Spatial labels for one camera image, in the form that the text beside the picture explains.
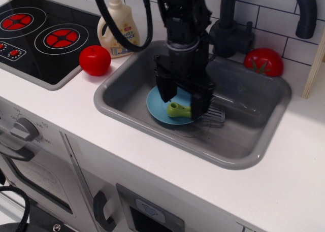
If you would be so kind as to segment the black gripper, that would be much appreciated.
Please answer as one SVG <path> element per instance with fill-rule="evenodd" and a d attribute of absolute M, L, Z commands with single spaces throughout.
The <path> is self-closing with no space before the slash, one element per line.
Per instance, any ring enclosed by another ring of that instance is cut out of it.
<path fill-rule="evenodd" d="M 154 61 L 156 84 L 164 103 L 177 94 L 177 87 L 181 87 L 192 94 L 192 120 L 199 119 L 208 111 L 215 88 L 206 72 L 208 42 L 199 42 L 192 50 L 169 49 L 168 55 L 158 54 Z"/>

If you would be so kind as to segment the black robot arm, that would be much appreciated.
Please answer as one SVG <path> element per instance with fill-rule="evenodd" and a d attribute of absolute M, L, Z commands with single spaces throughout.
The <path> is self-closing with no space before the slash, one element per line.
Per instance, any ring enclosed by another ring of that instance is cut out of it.
<path fill-rule="evenodd" d="M 156 55 L 156 84 L 164 102 L 182 88 L 191 94 L 191 118 L 197 120 L 211 104 L 215 84 L 206 73 L 209 62 L 211 12 L 205 0 L 157 0 L 167 29 L 167 55 Z"/>

